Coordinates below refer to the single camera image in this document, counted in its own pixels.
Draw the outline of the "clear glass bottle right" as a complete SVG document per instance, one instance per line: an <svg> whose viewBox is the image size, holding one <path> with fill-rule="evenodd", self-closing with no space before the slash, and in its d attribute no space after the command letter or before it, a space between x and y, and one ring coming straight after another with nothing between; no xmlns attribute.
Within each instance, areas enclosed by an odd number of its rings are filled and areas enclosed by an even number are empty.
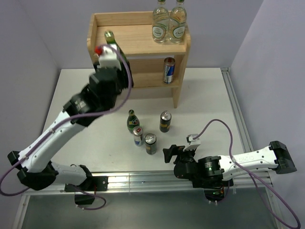
<svg viewBox="0 0 305 229"><path fill-rule="evenodd" d="M187 12L184 0L177 0L176 6L170 12L169 40L172 43L180 43L183 40L187 20Z"/></svg>

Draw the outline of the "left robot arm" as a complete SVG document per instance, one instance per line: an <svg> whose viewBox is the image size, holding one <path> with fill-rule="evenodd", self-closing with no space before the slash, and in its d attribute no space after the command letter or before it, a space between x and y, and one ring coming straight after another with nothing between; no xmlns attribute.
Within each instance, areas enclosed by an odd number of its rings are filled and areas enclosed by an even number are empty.
<svg viewBox="0 0 305 229"><path fill-rule="evenodd" d="M95 119L108 114L122 90L131 87L130 69L123 66L102 67L91 74L88 84L71 97L41 136L26 149L8 154L11 165L18 169L19 181L33 190L42 190L53 183L90 189L93 179L86 166L65 166L51 159Z"/></svg>

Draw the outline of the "green glass bottle front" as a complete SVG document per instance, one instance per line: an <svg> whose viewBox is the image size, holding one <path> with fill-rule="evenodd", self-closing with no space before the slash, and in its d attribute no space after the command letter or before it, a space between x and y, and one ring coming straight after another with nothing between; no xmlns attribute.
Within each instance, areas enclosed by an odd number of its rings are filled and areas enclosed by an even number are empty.
<svg viewBox="0 0 305 229"><path fill-rule="evenodd" d="M121 64L121 70L120 71L125 72L126 68L125 68L123 63L126 63L129 66L129 62L128 62L124 52L122 51L122 49L120 48L120 46L116 42L113 32L111 30L105 31L104 32L104 37L105 37L105 40L106 40L106 43L107 43L107 45L105 47L111 48L117 54L117 57L119 58L120 64Z"/></svg>

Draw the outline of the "green glass bottle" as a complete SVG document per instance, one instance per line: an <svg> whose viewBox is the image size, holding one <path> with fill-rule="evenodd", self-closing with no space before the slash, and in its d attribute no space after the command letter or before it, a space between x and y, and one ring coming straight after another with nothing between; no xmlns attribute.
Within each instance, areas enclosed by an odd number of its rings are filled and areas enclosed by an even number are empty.
<svg viewBox="0 0 305 229"><path fill-rule="evenodd" d="M120 48L120 46L116 42L113 32L111 30L105 31L104 32L104 37L105 37L105 40L106 40L106 43L107 43L107 45L105 47L111 48L117 54L117 57L119 58L120 64L121 64L121 70L120 71L125 72L126 68L125 68L123 63L126 63L129 66L129 62L128 62L124 52L122 51L122 49Z"/></svg>
<svg viewBox="0 0 305 229"><path fill-rule="evenodd" d="M134 110L129 110L128 111L128 118L127 118L127 129L129 130L130 133L132 133L133 129L136 126L140 126L140 121L138 117L135 115Z"/></svg>

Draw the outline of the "blue silver can red top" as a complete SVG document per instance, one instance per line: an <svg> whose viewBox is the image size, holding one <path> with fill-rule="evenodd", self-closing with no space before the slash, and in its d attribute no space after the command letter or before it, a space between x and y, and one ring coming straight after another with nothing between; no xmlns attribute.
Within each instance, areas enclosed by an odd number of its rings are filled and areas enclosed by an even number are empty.
<svg viewBox="0 0 305 229"><path fill-rule="evenodd" d="M163 68L163 82L171 84L173 82L173 75L175 70L175 59L173 57L167 57L164 59Z"/></svg>

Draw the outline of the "black can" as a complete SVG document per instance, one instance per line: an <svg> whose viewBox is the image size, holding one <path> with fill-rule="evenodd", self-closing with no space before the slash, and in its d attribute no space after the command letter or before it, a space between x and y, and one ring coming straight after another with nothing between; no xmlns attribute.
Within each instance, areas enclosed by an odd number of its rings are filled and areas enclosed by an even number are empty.
<svg viewBox="0 0 305 229"><path fill-rule="evenodd" d="M170 130L172 115L169 111L160 114L160 131L166 133Z"/></svg>
<svg viewBox="0 0 305 229"><path fill-rule="evenodd" d="M145 136L145 149L149 155L154 155L157 151L157 137L155 134L148 133Z"/></svg>

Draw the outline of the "aluminium rail right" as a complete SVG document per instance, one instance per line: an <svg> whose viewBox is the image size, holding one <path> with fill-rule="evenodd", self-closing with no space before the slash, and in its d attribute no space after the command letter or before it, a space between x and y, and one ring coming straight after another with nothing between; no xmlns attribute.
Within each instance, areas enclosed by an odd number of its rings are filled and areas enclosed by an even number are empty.
<svg viewBox="0 0 305 229"><path fill-rule="evenodd" d="M244 117L234 90L234 86L230 77L230 68L221 68L221 73L224 79L224 84L227 89L232 111L234 114L236 126L245 152L254 151L248 130L244 121Z"/></svg>

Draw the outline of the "wooden shelf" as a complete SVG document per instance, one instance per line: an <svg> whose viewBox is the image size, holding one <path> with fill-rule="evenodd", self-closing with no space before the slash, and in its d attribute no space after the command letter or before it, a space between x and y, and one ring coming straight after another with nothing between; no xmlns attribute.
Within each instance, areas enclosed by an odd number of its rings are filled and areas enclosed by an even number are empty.
<svg viewBox="0 0 305 229"><path fill-rule="evenodd" d="M157 43L152 38L151 11L94 13L87 36L87 48L92 63L97 63L96 46L105 43L104 32L111 30L131 66L134 87L139 89L169 87L173 105L178 106L184 73L191 47L191 36L185 31L181 43ZM173 82L163 82L166 57L174 57Z"/></svg>

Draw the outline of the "clear glass bottle left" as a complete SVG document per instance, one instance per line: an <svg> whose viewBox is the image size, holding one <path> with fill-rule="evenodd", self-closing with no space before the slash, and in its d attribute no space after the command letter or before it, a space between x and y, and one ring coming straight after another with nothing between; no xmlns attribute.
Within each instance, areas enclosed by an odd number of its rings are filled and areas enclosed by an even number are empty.
<svg viewBox="0 0 305 229"><path fill-rule="evenodd" d="M169 27L169 11L166 0L158 0L157 7L152 12L152 38L155 42L166 41Z"/></svg>

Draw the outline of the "green glass bottle back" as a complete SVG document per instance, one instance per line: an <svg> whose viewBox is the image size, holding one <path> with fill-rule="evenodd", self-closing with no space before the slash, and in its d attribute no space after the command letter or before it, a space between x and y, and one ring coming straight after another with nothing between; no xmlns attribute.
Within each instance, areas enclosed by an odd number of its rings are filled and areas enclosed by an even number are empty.
<svg viewBox="0 0 305 229"><path fill-rule="evenodd" d="M128 118L127 118L127 129L129 130L130 133L132 133L133 129L136 126L140 126L140 121L138 117L135 115L134 110L129 110L128 111Z"/></svg>

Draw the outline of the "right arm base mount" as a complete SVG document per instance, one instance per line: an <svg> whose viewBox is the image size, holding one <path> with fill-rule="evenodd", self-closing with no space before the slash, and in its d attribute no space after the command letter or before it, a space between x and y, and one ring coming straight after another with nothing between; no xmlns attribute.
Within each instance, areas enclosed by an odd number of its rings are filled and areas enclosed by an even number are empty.
<svg viewBox="0 0 305 229"><path fill-rule="evenodd" d="M203 188L207 200L217 202L223 200L226 197L229 188L234 185L233 179L228 181L218 180L216 182L193 179L191 182L193 188Z"/></svg>

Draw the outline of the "black can back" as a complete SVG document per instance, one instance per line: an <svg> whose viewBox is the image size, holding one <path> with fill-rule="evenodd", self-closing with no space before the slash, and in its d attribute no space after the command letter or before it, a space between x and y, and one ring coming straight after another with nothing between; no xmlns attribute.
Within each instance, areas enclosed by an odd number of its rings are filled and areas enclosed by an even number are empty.
<svg viewBox="0 0 305 229"><path fill-rule="evenodd" d="M160 114L160 131L166 133L170 130L172 115L169 111Z"/></svg>

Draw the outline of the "clear glass bottle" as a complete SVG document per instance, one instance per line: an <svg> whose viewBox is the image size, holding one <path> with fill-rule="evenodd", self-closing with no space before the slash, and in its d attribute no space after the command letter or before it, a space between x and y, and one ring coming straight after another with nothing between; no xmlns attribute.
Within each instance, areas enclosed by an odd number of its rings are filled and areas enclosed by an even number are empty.
<svg viewBox="0 0 305 229"><path fill-rule="evenodd" d="M180 43L183 40L187 20L187 12L184 0L177 0L176 6L170 12L169 40L172 43Z"/></svg>
<svg viewBox="0 0 305 229"><path fill-rule="evenodd" d="M169 27L169 11L166 0L158 0L157 7L152 12L152 38L155 42L166 41Z"/></svg>

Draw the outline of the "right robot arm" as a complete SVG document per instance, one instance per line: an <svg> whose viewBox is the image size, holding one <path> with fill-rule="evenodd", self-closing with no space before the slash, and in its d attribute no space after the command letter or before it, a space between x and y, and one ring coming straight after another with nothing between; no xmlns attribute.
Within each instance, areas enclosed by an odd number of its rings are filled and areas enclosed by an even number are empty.
<svg viewBox="0 0 305 229"><path fill-rule="evenodd" d="M233 133L212 113L220 112L226 104L220 101L222 90L215 90L215 79L200 75L187 81L185 90L190 94L184 106L169 114L158 104L146 104L142 111L151 115L145 123L141 146L131 136L119 132L115 146L122 156L123 165L132 169L154 169L173 162L173 173L178 179L190 180L193 187L212 188L232 185L235 177L249 174L253 180L256 169L266 168L278 174L296 171L284 144L272 141L263 149L233 153Z"/></svg>

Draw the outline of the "black can front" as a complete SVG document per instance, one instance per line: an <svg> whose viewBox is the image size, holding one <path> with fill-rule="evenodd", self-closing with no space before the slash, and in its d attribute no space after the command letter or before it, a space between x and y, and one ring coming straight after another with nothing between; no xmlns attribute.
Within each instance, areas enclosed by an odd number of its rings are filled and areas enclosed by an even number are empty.
<svg viewBox="0 0 305 229"><path fill-rule="evenodd" d="M148 133L145 136L145 149L149 155L154 155L157 151L157 137L155 134Z"/></svg>

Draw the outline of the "blue silver energy can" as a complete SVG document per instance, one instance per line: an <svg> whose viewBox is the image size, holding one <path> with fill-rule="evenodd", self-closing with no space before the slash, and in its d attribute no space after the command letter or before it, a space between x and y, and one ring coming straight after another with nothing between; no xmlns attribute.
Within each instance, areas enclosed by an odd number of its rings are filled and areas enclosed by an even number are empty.
<svg viewBox="0 0 305 229"><path fill-rule="evenodd" d="M137 146L143 144L143 129L140 126L135 126L132 130L133 140Z"/></svg>

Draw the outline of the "aluminium rail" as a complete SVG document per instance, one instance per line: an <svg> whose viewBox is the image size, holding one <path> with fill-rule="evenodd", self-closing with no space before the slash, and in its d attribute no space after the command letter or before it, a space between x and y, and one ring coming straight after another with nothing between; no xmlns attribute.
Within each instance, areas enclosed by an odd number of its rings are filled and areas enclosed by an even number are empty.
<svg viewBox="0 0 305 229"><path fill-rule="evenodd" d="M224 84L227 89L232 111L234 114L236 126L245 152L254 151L248 130L244 121L244 117L234 90L234 86L230 77L230 68L221 68L221 73L224 79Z"/></svg>
<svg viewBox="0 0 305 229"><path fill-rule="evenodd" d="M255 173L264 182L273 186L267 171L258 170ZM93 173L94 177L108 177L106 191L97 191L97 193L133 193L133 192L162 192L162 191L187 191L199 190L193 188L191 181L187 179L178 179L173 171L145 171L145 172L120 172L120 173ZM233 178L232 188L251 188L255 187L248 174ZM43 190L26 191L24 195L64 195L73 194L65 192L64 184L54 184Z"/></svg>

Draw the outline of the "aluminium rail front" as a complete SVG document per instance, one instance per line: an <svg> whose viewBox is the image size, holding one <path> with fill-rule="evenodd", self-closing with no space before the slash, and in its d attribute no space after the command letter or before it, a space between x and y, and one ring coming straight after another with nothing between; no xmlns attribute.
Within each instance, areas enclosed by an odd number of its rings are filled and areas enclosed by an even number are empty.
<svg viewBox="0 0 305 229"><path fill-rule="evenodd" d="M258 170L255 173L264 182L273 186L267 171ZM191 181L187 179L178 179L173 171L145 171L145 172L120 172L120 173L93 173L94 177L108 177L106 191L97 191L97 193L133 193L133 192L162 192L162 191L187 191L199 190L193 188ZM248 174L233 178L232 188L251 188L255 187ZM54 184L43 190L26 191L24 195L64 195L73 194L65 192L64 184Z"/></svg>

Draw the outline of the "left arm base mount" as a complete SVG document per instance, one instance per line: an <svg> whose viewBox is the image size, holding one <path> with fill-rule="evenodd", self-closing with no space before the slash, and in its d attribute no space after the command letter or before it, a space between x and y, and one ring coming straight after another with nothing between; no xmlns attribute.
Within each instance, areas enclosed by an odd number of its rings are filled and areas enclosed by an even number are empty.
<svg viewBox="0 0 305 229"><path fill-rule="evenodd" d="M89 178L89 181L85 181L84 184L79 186L66 184L64 187L64 192L74 192L74 202L78 207L87 208L86 206L91 205L97 198L101 198L104 201L102 205L102 207L104 207L106 200L101 196L97 196L96 194L99 191L106 191L107 188L107 176L93 176Z"/></svg>

